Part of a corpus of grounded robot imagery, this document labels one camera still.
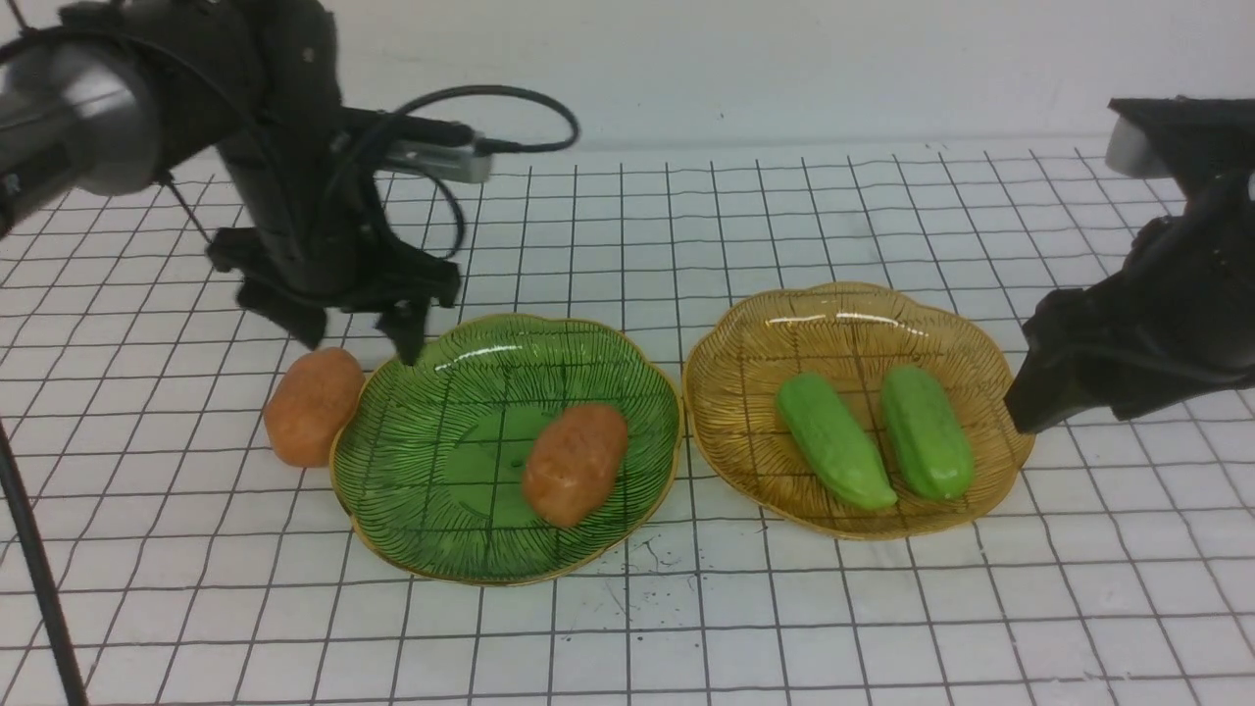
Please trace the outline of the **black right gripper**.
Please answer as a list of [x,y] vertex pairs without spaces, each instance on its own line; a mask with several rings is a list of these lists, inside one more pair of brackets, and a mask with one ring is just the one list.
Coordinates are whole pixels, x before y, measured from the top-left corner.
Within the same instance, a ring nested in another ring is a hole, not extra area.
[[1094,408],[1128,421],[1252,387],[1252,241],[1140,255],[1091,287],[1052,291],[1023,332],[1004,401],[1025,433]]

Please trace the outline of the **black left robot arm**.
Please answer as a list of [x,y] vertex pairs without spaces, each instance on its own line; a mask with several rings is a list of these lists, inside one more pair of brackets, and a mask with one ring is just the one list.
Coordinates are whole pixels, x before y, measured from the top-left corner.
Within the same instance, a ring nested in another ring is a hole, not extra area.
[[59,19],[3,49],[4,232],[72,189],[133,196],[215,149],[250,219],[206,247],[241,277],[238,308],[306,349],[331,310],[376,313],[417,361],[459,268],[388,222],[323,3],[77,1]]

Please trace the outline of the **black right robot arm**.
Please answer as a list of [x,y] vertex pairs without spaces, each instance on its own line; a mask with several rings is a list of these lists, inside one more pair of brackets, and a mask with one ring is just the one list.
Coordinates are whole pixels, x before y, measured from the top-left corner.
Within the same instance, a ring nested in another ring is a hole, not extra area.
[[1254,104],[1121,98],[1111,171],[1170,178],[1178,216],[1148,221],[1119,270],[1040,298],[1004,401],[1022,433],[1107,408],[1121,420],[1254,382]]

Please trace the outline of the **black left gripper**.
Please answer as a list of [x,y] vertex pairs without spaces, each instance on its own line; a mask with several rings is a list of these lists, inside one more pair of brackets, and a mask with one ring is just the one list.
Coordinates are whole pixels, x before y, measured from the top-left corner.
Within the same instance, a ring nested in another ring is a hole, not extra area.
[[305,349],[326,339],[326,308],[379,310],[376,330],[413,366],[425,349],[430,305],[449,308],[461,273],[448,256],[405,245],[389,224],[374,176],[400,139],[462,144],[462,127],[427,118],[340,118],[323,134],[264,125],[274,152],[246,134],[217,145],[251,227],[223,227],[207,256],[238,272],[238,308]]

